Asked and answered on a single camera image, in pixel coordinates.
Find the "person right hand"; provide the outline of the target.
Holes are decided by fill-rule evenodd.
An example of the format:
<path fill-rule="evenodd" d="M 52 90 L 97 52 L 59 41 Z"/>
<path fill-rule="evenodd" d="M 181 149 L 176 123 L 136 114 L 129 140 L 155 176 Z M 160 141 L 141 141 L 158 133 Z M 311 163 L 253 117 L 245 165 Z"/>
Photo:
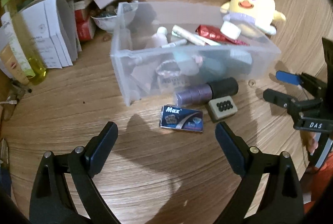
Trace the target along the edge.
<path fill-rule="evenodd" d="M 315 132 L 306 132 L 305 133 L 305 146 L 310 154 L 313 154 L 315 150 L 318 148 L 317 138 L 319 134 Z"/>

